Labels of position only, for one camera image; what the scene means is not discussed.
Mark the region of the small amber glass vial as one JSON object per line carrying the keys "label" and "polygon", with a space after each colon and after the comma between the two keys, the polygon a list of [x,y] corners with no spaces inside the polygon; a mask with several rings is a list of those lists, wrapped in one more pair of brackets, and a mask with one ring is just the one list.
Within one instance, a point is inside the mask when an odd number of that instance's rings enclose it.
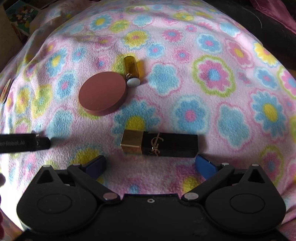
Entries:
{"label": "small amber glass vial", "polygon": [[125,80],[128,87],[138,87],[140,85],[139,71],[135,57],[126,56],[123,59]]}

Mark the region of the black gold YSL lipstick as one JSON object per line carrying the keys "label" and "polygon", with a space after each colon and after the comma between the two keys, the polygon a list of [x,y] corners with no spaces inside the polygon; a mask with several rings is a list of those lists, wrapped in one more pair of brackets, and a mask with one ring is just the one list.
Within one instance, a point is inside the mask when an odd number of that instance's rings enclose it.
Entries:
{"label": "black gold YSL lipstick", "polygon": [[120,146],[125,153],[157,157],[196,157],[198,135],[125,130]]}

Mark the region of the black sofa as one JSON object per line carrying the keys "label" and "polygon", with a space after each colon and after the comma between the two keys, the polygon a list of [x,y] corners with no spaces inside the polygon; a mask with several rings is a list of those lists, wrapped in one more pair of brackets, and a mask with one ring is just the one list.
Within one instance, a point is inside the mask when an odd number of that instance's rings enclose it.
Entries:
{"label": "black sofa", "polygon": [[251,1],[207,1],[240,23],[262,42],[287,69],[295,70],[295,33],[282,23],[266,16]]}

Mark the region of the colourful cartoon box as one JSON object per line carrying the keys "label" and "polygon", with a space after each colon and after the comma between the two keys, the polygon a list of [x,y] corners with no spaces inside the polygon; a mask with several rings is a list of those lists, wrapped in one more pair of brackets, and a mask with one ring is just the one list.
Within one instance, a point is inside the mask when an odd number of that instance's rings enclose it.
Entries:
{"label": "colourful cartoon box", "polygon": [[18,33],[27,37],[30,35],[30,23],[39,13],[39,9],[23,1],[17,1],[6,10],[11,25]]}

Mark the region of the magenta cushion right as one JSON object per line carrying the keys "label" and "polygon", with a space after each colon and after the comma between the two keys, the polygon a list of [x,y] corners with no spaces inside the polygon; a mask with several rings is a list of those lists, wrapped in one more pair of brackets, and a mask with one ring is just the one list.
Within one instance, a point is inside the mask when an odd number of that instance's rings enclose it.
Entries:
{"label": "magenta cushion right", "polygon": [[283,1],[252,0],[250,2],[256,10],[281,23],[295,34],[295,20]]}

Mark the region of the pink floral fleece blanket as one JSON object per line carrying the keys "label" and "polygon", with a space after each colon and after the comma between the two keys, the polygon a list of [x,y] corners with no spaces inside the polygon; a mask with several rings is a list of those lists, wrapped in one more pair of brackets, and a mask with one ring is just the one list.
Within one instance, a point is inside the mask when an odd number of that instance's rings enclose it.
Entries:
{"label": "pink floral fleece blanket", "polygon": [[[93,116],[78,93],[91,76],[138,62],[141,84],[114,113]],[[295,240],[295,79],[266,44],[204,1],[59,1],[1,72],[11,80],[1,133],[43,133],[48,150],[1,155],[1,209],[16,206],[43,165],[106,156],[99,178],[123,194],[184,194],[203,182],[193,159],[125,154],[123,131],[199,136],[199,150],[236,168],[258,163],[283,197]]]}

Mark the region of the round reddish-brown compact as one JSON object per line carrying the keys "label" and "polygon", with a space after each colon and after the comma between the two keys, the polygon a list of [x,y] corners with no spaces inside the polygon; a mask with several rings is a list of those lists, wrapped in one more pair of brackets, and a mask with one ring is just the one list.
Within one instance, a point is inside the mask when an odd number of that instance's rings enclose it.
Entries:
{"label": "round reddish-brown compact", "polygon": [[91,115],[104,116],[118,110],[127,97],[125,79],[115,72],[101,72],[87,79],[78,94],[79,104]]}

